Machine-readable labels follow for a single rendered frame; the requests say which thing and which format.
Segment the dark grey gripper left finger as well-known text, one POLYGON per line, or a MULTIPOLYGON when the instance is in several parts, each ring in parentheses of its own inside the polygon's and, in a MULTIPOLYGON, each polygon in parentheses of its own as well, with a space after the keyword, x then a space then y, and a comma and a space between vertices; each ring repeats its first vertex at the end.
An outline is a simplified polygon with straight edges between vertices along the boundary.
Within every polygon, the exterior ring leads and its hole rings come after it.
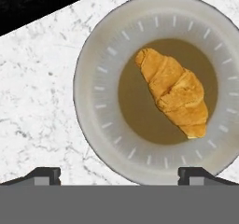
POLYGON ((59 167, 36 167, 29 174, 0 183, 0 186, 60 186, 59 167))

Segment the golden croissant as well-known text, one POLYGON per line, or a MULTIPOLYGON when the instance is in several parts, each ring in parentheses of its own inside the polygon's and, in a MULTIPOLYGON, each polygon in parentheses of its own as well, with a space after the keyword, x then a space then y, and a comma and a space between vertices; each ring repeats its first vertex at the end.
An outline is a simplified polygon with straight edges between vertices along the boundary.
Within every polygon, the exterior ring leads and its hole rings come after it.
POLYGON ((196 75, 155 49, 141 49, 134 61, 157 108, 189 139, 204 137, 208 109, 203 84, 196 75))

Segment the grey round plate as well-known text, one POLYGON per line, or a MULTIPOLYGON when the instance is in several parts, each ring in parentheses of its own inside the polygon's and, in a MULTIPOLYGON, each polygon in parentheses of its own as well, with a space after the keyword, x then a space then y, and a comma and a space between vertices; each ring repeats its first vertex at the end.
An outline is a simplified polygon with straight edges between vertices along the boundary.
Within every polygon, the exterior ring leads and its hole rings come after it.
POLYGON ((77 59, 80 128, 113 171, 144 185, 174 185, 183 166, 217 175, 239 156, 239 27, 201 0, 131 0, 93 29, 77 59), (203 138, 186 136, 154 104, 134 63, 154 48, 204 86, 203 138))

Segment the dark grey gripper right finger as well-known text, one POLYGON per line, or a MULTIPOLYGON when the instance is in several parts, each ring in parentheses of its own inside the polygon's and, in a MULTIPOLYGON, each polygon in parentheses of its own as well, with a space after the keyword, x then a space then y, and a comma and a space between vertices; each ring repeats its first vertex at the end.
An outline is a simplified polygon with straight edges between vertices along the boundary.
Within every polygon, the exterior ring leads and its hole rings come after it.
POLYGON ((177 174, 179 186, 239 186, 239 183, 211 175, 203 167, 179 167, 177 174))

